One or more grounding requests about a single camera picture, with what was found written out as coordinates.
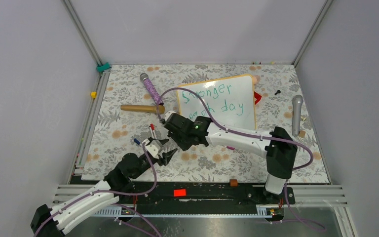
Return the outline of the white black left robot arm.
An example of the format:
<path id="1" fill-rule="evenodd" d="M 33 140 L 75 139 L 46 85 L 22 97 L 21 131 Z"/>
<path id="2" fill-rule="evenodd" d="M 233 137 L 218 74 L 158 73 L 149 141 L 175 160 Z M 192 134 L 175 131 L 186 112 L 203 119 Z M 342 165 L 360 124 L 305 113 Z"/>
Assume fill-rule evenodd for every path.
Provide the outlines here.
<path id="1" fill-rule="evenodd" d="M 30 223 L 36 237 L 64 237 L 79 223 L 101 209 L 115 204 L 129 202 L 133 197 L 144 196 L 153 191 L 157 180 L 147 191 L 133 192 L 133 180 L 151 169 L 154 165 L 169 164 L 177 149 L 166 151 L 164 145 L 168 139 L 148 138 L 141 143 L 143 154 L 126 153 L 121 161 L 97 184 L 84 193 L 49 207 L 46 204 L 38 207 Z"/>

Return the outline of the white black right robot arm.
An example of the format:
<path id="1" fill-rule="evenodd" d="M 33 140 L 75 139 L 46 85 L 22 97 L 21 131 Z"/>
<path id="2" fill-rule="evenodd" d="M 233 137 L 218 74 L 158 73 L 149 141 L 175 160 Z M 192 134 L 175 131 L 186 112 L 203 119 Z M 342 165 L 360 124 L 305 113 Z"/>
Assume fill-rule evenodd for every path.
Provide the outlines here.
<path id="1" fill-rule="evenodd" d="M 195 121 L 169 111 L 164 128 L 183 151 L 193 146 L 224 146 L 246 151 L 266 159 L 267 178 L 264 199 L 276 203 L 283 197 L 283 189 L 292 176 L 298 146 L 285 129 L 253 131 L 229 125 L 217 125 L 209 117 L 198 116 Z"/>

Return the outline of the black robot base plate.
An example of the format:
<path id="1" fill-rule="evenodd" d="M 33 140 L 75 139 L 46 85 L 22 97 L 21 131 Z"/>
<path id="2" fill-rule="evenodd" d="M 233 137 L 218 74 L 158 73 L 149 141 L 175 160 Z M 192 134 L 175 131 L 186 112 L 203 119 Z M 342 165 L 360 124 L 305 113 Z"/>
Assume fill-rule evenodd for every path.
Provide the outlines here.
<path id="1" fill-rule="evenodd" d="M 185 197 L 173 197 L 173 190 L 186 189 Z M 119 204 L 135 207 L 148 215 L 209 215 L 256 214 L 258 207 L 283 207 L 295 204 L 292 188 L 275 195 L 263 184 L 159 182 L 149 194 L 121 197 Z"/>

